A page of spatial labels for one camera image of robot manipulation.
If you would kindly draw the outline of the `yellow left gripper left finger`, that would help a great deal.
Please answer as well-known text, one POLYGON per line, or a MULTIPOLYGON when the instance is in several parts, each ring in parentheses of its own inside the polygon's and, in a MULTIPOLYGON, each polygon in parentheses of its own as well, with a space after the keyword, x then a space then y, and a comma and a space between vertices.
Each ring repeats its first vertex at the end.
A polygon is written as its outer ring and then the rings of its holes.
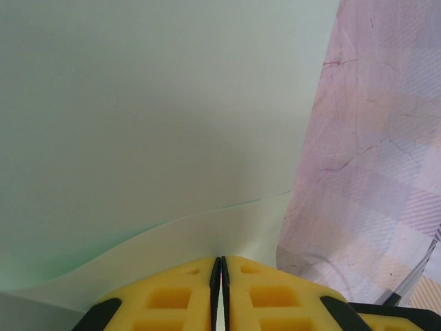
POLYGON ((123 286, 93 305, 74 330, 215 330, 221 259, 205 257, 123 286))

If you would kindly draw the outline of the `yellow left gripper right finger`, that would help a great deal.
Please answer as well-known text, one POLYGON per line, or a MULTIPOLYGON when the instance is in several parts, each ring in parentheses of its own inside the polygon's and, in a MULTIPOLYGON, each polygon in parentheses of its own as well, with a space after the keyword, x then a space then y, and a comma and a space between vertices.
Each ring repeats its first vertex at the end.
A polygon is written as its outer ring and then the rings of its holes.
POLYGON ((226 330, 369 330, 337 291, 261 263, 221 258, 226 330))

